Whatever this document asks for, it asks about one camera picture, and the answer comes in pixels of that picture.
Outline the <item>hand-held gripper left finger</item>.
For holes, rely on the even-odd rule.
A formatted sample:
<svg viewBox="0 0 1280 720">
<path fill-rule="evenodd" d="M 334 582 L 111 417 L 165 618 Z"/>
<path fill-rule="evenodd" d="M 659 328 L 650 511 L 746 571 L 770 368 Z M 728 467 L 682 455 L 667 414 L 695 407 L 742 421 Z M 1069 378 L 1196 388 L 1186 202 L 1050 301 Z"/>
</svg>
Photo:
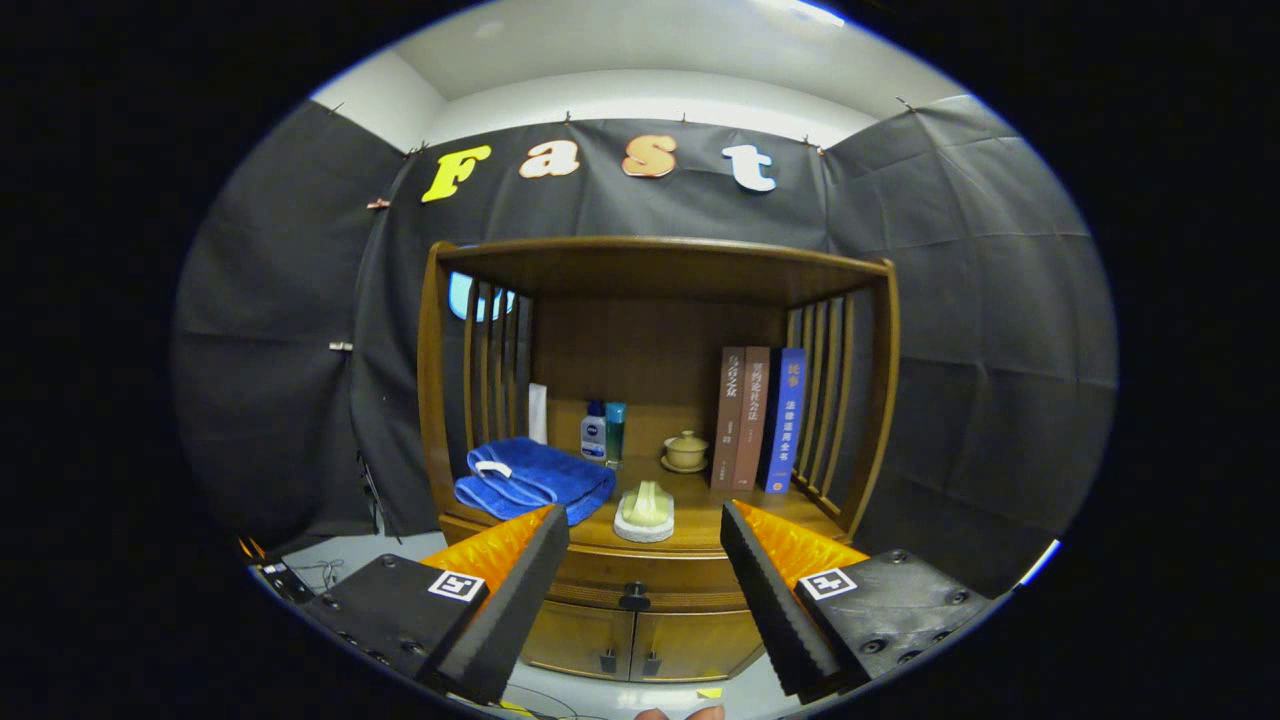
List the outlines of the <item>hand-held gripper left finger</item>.
<svg viewBox="0 0 1280 720">
<path fill-rule="evenodd" d="M 476 705 L 500 701 L 570 542 L 547 505 L 413 560 L 384 553 L 300 606 L 389 673 Z"/>
</svg>

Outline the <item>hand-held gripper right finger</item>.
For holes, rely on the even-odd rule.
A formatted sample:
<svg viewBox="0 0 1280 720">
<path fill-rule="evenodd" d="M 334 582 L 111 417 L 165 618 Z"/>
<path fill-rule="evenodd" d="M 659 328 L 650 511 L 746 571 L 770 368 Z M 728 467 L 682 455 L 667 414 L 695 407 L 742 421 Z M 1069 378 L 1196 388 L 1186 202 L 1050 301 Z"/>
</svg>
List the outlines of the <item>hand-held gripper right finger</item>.
<svg viewBox="0 0 1280 720">
<path fill-rule="evenodd" d="M 719 541 L 783 693 L 804 703 L 913 669 L 1001 605 L 911 551 L 863 553 L 737 500 Z"/>
</svg>

